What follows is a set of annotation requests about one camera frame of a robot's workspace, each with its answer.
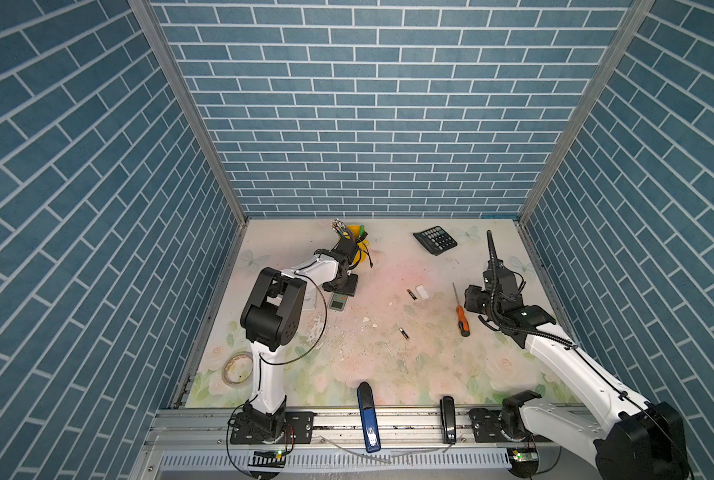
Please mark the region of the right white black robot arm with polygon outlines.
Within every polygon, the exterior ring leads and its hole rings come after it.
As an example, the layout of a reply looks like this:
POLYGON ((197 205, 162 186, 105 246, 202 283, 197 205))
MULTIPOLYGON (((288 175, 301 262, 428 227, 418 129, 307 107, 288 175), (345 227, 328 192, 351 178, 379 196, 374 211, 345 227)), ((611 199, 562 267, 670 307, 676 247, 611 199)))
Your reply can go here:
POLYGON ((469 286, 464 307, 484 326, 540 360, 591 413, 586 420, 534 390, 502 402, 505 437, 550 439, 593 465, 604 479, 691 479, 682 415, 625 385, 574 342, 554 317, 523 301, 524 279, 500 259, 489 261, 484 285, 469 286))

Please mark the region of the white remote control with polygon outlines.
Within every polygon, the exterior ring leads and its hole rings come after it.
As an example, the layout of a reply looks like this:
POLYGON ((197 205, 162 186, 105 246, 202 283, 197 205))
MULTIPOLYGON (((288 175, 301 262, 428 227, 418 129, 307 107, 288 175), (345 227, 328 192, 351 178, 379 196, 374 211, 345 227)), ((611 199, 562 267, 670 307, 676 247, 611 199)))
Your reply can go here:
POLYGON ((341 312, 345 309, 348 299, 347 295, 334 292, 329 302, 329 308, 341 312))

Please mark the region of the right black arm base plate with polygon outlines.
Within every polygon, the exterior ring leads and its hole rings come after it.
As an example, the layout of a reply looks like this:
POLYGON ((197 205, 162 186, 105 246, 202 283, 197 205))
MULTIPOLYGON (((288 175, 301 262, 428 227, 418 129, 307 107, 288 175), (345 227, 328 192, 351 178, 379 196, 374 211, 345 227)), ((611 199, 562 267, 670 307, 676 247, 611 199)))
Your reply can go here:
POLYGON ((520 443, 525 445, 552 444, 553 441, 540 435, 519 433, 510 436, 505 432, 501 421, 500 410, 490 410, 484 407, 472 408, 468 411, 472 424, 472 432, 476 443, 520 443))

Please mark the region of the orange black handled screwdriver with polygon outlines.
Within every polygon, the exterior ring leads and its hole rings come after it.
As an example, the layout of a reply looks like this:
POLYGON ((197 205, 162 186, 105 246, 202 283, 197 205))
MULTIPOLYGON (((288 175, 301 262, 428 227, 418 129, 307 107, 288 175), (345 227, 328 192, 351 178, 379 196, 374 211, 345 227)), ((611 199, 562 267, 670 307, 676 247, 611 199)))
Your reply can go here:
POLYGON ((456 300, 456 313, 457 313, 459 331, 460 331, 460 334, 464 338, 466 338, 471 335, 471 328, 470 328, 468 319, 466 318, 464 305, 461 302, 461 298, 458 293, 458 289, 457 289, 455 283, 452 283, 452 285, 453 285, 454 297, 456 300))

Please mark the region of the white battery cover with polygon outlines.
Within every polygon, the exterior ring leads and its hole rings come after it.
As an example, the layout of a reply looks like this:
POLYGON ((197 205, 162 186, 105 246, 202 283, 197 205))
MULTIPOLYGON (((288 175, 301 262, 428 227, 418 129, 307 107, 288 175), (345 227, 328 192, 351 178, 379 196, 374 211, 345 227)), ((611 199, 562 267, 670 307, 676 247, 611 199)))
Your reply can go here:
POLYGON ((429 293, 423 285, 417 285, 416 291, 422 299, 429 299, 429 293))

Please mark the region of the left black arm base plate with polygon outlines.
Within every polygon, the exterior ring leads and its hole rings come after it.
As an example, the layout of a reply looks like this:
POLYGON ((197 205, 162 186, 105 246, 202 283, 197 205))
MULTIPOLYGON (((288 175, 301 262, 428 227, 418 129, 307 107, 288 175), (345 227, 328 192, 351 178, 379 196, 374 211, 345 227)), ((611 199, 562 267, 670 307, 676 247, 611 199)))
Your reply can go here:
POLYGON ((292 430, 296 445, 310 444, 314 419, 312 411, 286 411, 279 415, 239 412, 233 416, 229 442, 232 445, 282 444, 285 434, 292 430))

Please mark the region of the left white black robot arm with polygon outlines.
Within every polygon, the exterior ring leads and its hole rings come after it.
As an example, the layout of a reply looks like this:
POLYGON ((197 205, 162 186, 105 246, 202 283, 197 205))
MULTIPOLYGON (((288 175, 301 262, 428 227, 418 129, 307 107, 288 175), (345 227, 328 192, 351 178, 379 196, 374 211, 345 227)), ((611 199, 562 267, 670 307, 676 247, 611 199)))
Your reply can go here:
POLYGON ((300 265, 267 267, 259 273, 240 317, 254 362, 253 391, 243 411, 257 423, 274 430, 283 420, 286 362, 281 355, 297 334, 307 292, 353 296, 359 276, 352 270, 360 253, 357 240, 341 237, 334 247, 316 250, 300 265))

